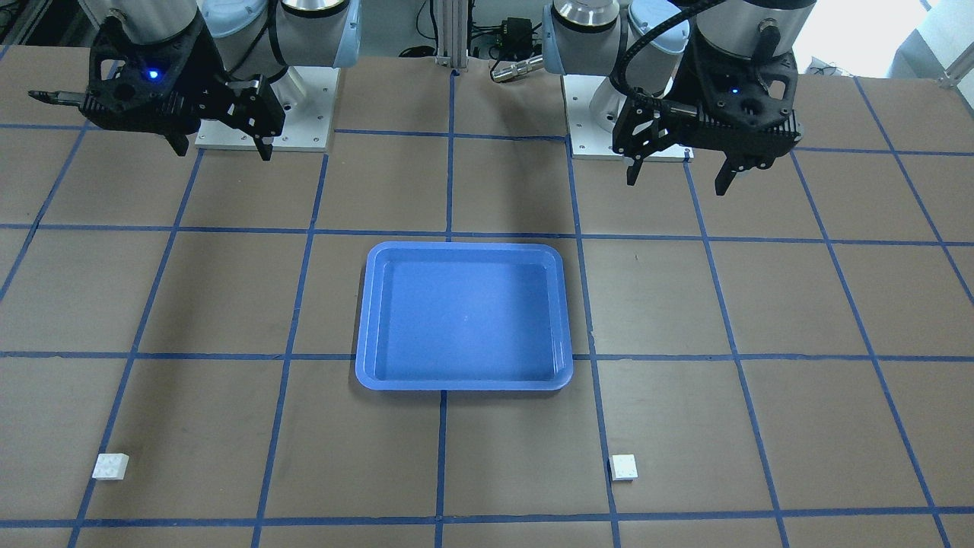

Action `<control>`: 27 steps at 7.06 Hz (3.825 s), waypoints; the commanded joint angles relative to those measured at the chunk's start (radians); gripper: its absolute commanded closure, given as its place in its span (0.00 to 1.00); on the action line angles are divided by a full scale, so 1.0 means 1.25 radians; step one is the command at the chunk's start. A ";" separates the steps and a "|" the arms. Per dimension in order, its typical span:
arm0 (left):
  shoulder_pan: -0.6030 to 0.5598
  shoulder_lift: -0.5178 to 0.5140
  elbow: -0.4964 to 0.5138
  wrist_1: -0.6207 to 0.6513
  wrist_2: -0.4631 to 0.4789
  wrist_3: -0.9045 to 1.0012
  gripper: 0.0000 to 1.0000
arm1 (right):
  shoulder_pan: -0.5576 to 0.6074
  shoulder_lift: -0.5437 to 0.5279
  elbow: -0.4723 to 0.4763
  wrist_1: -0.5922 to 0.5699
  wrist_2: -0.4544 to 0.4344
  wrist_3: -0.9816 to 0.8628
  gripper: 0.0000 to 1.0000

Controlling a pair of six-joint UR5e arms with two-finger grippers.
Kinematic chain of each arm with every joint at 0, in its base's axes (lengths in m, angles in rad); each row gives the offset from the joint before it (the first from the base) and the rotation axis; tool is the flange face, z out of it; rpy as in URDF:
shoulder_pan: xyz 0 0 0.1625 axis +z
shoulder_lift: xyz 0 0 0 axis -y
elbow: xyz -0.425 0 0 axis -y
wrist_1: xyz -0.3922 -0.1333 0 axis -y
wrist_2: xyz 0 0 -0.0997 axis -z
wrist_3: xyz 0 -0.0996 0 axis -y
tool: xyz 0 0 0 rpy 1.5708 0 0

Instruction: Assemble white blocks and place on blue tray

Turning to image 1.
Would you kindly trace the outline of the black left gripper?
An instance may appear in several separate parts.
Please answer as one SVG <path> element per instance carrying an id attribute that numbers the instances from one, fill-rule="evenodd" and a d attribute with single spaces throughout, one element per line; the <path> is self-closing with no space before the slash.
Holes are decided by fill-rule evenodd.
<path id="1" fill-rule="evenodd" d="M 757 27 L 753 38 L 745 55 L 735 56 L 693 29 L 670 100 L 623 101 L 613 127 L 613 153 L 624 160 L 627 185 L 637 183 L 648 156 L 677 142 L 728 155 L 715 177 L 715 195 L 724 196 L 750 165 L 770 165 L 801 141 L 794 54 L 775 52 L 781 44 L 777 27 Z M 695 114 L 677 117 L 676 103 L 695 108 Z M 676 118 L 675 138 L 664 135 Z"/>

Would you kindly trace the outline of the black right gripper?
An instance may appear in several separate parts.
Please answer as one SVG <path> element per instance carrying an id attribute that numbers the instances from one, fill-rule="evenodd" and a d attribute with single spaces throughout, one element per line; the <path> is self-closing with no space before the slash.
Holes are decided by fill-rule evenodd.
<path id="1" fill-rule="evenodd" d="M 229 82 L 202 15 L 191 15 L 150 43 L 126 24 L 131 15 L 107 15 L 88 57 L 84 91 L 28 91 L 40 103 L 75 107 L 95 126 L 161 135 L 186 157 L 203 120 L 218 120 L 253 140 L 264 161 L 283 133 L 285 108 L 261 75 Z"/>

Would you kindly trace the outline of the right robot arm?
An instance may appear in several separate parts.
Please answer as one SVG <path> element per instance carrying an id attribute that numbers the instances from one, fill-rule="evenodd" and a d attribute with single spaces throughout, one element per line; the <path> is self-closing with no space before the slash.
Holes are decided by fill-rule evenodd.
<path id="1" fill-rule="evenodd" d="M 83 91 L 31 91 L 100 129 L 323 152 L 339 73 L 361 45 L 358 1 L 84 1 L 97 35 Z"/>

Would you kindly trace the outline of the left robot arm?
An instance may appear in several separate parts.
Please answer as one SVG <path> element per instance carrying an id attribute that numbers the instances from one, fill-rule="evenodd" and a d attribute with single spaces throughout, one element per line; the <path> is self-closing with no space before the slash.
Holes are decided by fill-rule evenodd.
<path id="1" fill-rule="evenodd" d="M 622 100 L 611 150 L 636 184 L 673 145 L 719 151 L 723 196 L 804 136 L 794 111 L 793 45 L 813 1 L 553 1 L 543 17 L 548 72 L 605 77 Z"/>

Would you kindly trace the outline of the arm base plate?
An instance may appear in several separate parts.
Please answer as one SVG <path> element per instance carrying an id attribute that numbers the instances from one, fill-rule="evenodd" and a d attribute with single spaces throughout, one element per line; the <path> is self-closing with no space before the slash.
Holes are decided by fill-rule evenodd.
<path id="1" fill-rule="evenodd" d="M 282 79 L 272 83 L 285 109 L 282 134 L 272 143 L 274 152 L 327 152 L 341 72 L 335 67 L 289 67 Z M 249 135 L 210 120 L 202 122 L 195 145 L 225 151 L 256 149 Z"/>
<path id="2" fill-rule="evenodd" d="M 571 156 L 585 160 L 619 160 L 613 152 L 613 127 L 624 97 L 609 78 L 595 75 L 562 76 Z"/>

